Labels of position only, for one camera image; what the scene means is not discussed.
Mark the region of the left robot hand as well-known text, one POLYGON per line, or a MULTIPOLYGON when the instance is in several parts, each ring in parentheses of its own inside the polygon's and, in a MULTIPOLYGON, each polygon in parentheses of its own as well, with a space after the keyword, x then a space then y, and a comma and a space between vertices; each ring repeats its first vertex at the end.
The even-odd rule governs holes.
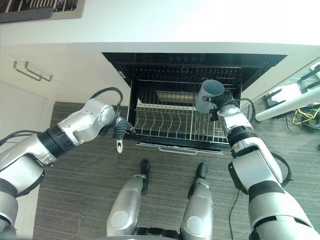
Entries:
POLYGON ((119 117, 113 128, 113 135, 116 139, 116 149, 118 153, 123 152, 123 139, 126 133, 134 135, 136 130, 127 120, 119 117))

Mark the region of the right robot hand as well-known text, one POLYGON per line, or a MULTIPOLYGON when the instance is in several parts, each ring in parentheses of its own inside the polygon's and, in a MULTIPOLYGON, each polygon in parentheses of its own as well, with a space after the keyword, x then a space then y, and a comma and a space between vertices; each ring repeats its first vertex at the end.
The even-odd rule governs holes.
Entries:
POLYGON ((226 102, 233 100, 233 94, 229 89, 216 96, 204 96, 202 100, 209 104, 208 109, 220 109, 226 102))

